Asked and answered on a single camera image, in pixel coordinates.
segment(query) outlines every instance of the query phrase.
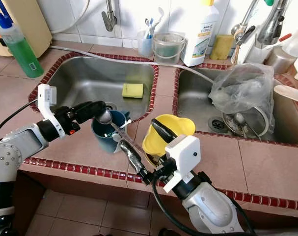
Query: white hose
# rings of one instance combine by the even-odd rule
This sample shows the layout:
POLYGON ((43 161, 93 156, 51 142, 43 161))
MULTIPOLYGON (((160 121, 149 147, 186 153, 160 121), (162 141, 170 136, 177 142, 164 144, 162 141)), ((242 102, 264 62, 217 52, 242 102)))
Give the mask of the white hose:
POLYGON ((56 30, 52 30, 51 33, 54 34, 54 33, 61 33, 61 32, 64 32, 68 29, 70 29, 72 26, 74 26, 81 18, 82 16, 85 14, 86 10, 88 9, 89 7, 89 4, 90 4, 90 0, 86 0, 85 1, 85 5, 82 9, 82 12, 80 13, 79 17, 69 26, 67 26, 66 28, 63 28, 63 29, 56 29, 56 30))
MULTIPOLYGON (((120 62, 120 63, 125 63, 125 64, 160 65, 156 62, 150 62, 150 61, 133 61, 133 60, 119 60, 119 59, 106 58, 106 57, 101 57, 101 56, 95 55, 93 53, 88 53, 88 52, 80 51, 80 50, 73 49, 73 48, 64 48, 64 47, 59 47, 59 46, 50 46, 50 48, 60 49, 60 50, 65 50, 65 51, 72 51, 72 52, 81 53, 81 54, 84 54, 84 55, 87 55, 87 56, 90 56, 90 57, 93 57, 93 58, 99 58, 99 59, 102 59, 102 60, 120 62)), ((193 70, 189 67, 186 67, 184 65, 167 65, 167 66, 176 67, 176 68, 180 68, 180 69, 183 69, 183 70, 190 71, 190 72, 202 77, 203 79, 207 80, 211 84, 214 83, 213 80, 211 80, 209 77, 205 76, 204 74, 201 74, 200 72, 198 72, 196 70, 193 70)))

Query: tiled floor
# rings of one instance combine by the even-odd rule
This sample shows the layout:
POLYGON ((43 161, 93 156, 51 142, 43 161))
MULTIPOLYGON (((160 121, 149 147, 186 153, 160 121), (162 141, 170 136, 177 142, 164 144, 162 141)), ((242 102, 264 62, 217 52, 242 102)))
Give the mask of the tiled floor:
MULTIPOLYGON (((188 214, 175 217, 192 227, 188 214)), ((26 236, 157 236, 161 228, 186 236, 156 208, 137 208, 47 190, 26 236)))

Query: drain strainer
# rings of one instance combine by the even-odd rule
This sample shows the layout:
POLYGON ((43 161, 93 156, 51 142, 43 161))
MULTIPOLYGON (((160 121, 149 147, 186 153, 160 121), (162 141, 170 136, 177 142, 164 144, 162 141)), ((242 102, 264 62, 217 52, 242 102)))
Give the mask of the drain strainer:
POLYGON ((116 104, 115 103, 112 103, 112 102, 105 102, 105 108, 106 108, 106 110, 117 111, 116 104))
POLYGON ((228 128, 221 117, 211 117, 208 119, 208 126, 216 133, 222 134, 228 131, 228 128))

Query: stainless steel sink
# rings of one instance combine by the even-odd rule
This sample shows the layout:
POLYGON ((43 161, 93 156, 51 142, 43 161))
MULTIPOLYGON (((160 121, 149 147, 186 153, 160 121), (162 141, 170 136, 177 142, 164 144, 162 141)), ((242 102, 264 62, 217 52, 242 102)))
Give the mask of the stainless steel sink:
POLYGON ((65 61, 48 84, 57 87, 57 104, 73 107, 86 101, 105 101, 137 119, 148 110, 153 83, 150 65, 124 64, 98 58, 75 57, 65 61), (123 98, 124 83, 143 84, 143 98, 123 98))
MULTIPOLYGON (((224 70, 199 68, 197 71, 211 79, 219 74, 227 73, 224 70)), ((274 85, 281 84, 274 80, 274 85)), ((214 133, 209 127, 208 120, 213 117, 222 117, 208 95, 212 84, 197 75, 182 71, 179 76, 179 91, 177 115, 192 119, 196 124, 196 130, 214 133)), ((274 133, 266 133, 261 138, 281 143, 298 144, 298 110, 294 102, 276 93, 274 98, 273 115, 275 118, 274 133)))

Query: yellow sponge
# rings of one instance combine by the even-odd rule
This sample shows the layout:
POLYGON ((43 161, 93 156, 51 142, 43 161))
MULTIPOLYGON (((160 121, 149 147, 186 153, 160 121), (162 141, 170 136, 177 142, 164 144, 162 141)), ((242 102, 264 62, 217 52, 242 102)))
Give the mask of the yellow sponge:
POLYGON ((142 98, 143 97, 143 84, 124 84, 123 97, 142 98))
POLYGON ((219 34, 216 37, 210 59, 225 60, 232 48, 234 37, 232 35, 219 34))

